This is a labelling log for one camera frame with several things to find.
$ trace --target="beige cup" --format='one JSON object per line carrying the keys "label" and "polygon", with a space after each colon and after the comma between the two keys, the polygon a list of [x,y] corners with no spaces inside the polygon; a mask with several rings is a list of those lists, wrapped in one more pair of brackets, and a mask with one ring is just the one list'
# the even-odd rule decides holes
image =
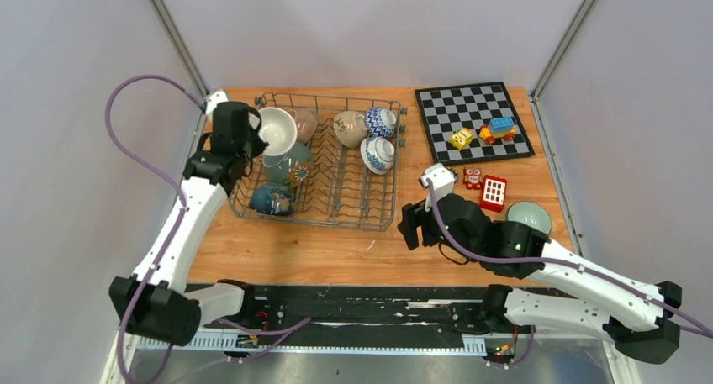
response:
{"label": "beige cup", "polygon": [[354,149],[369,135],[369,128],[364,114],[357,111],[344,111],[335,116],[336,138],[346,147]]}

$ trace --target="yellow toy car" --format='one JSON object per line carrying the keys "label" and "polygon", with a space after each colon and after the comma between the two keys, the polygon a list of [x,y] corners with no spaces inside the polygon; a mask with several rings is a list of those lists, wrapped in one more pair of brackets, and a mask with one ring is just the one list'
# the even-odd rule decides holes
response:
{"label": "yellow toy car", "polygon": [[451,145],[455,146],[458,150],[463,150],[464,147],[470,145],[473,141],[473,132],[468,130],[468,128],[463,128],[457,131],[453,136],[448,139]]}
{"label": "yellow toy car", "polygon": [[517,126],[511,117],[493,118],[480,129],[478,137],[485,140],[488,145],[492,145],[497,138],[514,139],[515,132],[517,132]]}

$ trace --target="cup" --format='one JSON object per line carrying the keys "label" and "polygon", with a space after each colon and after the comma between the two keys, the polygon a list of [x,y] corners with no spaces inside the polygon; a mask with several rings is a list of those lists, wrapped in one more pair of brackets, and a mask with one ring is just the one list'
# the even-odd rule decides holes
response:
{"label": "cup", "polygon": [[294,212],[293,197],[285,186],[267,183],[252,193],[250,208],[258,213],[288,216]]}
{"label": "cup", "polygon": [[343,111],[334,119],[336,138],[346,147],[354,149],[369,135],[364,115],[357,111]]}
{"label": "cup", "polygon": [[268,182],[292,189],[307,179],[313,158],[309,147],[297,142],[284,155],[264,155],[262,170]]}
{"label": "cup", "polygon": [[393,167],[396,149],[391,142],[384,138],[371,137],[364,139],[360,151],[364,164],[375,174],[382,176]]}
{"label": "cup", "polygon": [[296,108],[289,109],[288,113],[297,124],[297,141],[307,144],[312,135],[317,130],[320,123],[320,116],[314,108]]}
{"label": "cup", "polygon": [[[297,124],[290,114],[277,107],[259,109],[262,126],[257,131],[260,139],[267,142],[263,155],[284,155],[297,141]],[[257,117],[249,118],[250,125],[257,127]]]}
{"label": "cup", "polygon": [[396,115],[384,107],[373,107],[365,116],[369,133],[379,138],[391,139],[396,130]]}

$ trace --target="bowl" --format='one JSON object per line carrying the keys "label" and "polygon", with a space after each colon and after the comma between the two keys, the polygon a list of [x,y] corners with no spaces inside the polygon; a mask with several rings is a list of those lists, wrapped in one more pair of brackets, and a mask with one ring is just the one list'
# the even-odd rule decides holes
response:
{"label": "bowl", "polygon": [[364,115],[371,136],[391,139],[396,130],[396,115],[384,107],[372,107]]}
{"label": "bowl", "polygon": [[505,218],[510,222],[520,222],[527,224],[533,229],[540,230],[544,234],[552,231],[552,220],[547,211],[537,203],[517,202],[508,209]]}
{"label": "bowl", "polygon": [[294,212],[293,197],[285,186],[268,182],[252,193],[250,208],[258,213],[288,216]]}
{"label": "bowl", "polygon": [[314,108],[296,108],[289,109],[288,113],[297,124],[297,141],[307,144],[312,139],[312,135],[314,135],[320,123],[320,116],[317,114],[317,110]]}
{"label": "bowl", "polygon": [[299,142],[284,155],[264,155],[262,170],[268,182],[295,188],[312,171],[312,150]]}
{"label": "bowl", "polygon": [[[263,155],[284,155],[297,142],[297,124],[290,114],[284,109],[277,107],[265,107],[259,109],[262,126],[257,131],[260,139],[267,142],[267,147]],[[249,118],[253,128],[257,127],[258,119],[255,116]]]}
{"label": "bowl", "polygon": [[369,135],[364,114],[357,111],[342,111],[334,118],[336,138],[346,147],[355,149],[359,147]]}
{"label": "bowl", "polygon": [[384,138],[372,137],[362,140],[360,151],[364,164],[374,174],[382,176],[393,167],[396,149]]}

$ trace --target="red toy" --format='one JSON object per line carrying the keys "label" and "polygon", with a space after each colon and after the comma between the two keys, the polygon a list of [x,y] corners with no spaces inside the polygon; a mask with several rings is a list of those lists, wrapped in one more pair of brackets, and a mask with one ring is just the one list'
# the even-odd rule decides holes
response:
{"label": "red toy", "polygon": [[480,180],[480,169],[464,168],[463,184],[466,186],[466,189],[480,189],[483,186]]}
{"label": "red toy", "polygon": [[496,176],[483,177],[483,192],[480,194],[480,208],[502,212],[505,207],[505,187],[508,180]]}

